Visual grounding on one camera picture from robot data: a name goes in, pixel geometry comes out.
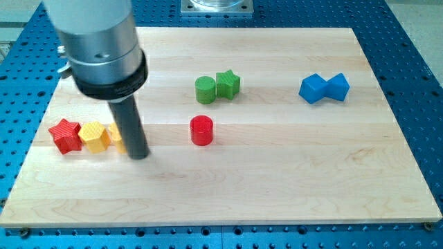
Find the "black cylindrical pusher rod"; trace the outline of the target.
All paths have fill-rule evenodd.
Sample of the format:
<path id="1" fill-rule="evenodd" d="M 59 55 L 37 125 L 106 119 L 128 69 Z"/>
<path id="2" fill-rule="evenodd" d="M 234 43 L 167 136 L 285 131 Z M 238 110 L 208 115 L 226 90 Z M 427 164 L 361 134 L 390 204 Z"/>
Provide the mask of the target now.
<path id="1" fill-rule="evenodd" d="M 150 149 L 134 96 L 131 95 L 120 102 L 110 101 L 108 106 L 128 156 L 133 160 L 147 158 Z"/>

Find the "black flange ring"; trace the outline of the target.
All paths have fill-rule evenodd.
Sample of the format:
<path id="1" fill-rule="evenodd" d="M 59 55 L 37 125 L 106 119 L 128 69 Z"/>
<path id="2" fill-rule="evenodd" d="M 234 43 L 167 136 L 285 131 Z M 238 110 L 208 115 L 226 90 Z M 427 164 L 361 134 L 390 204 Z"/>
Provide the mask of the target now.
<path id="1" fill-rule="evenodd" d="M 126 77 L 124 80 L 110 84 L 93 84 L 73 75 L 74 82 L 82 94 L 93 99 L 117 100 L 127 98 L 144 85 L 148 76 L 148 67 L 143 50 L 141 50 L 141 55 L 142 60 L 139 67 L 133 74 Z"/>

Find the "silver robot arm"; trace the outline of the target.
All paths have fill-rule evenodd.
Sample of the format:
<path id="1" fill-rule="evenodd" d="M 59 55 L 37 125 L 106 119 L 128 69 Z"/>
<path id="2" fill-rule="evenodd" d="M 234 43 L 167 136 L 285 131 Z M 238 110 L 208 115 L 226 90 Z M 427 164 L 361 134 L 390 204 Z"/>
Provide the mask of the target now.
<path id="1" fill-rule="evenodd" d="M 134 93 L 148 76 L 138 42 L 131 1 L 44 0 L 70 74 L 84 95 L 107 101 L 131 159 L 146 158 L 149 147 Z"/>

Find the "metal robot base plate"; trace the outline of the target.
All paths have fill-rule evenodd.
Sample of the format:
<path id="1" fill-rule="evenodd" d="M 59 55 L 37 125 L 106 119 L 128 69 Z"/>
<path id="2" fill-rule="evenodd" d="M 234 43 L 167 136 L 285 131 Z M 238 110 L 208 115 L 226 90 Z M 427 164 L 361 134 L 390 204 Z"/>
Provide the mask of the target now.
<path id="1" fill-rule="evenodd" d="M 252 12 L 253 0 L 181 0 L 182 14 Z"/>

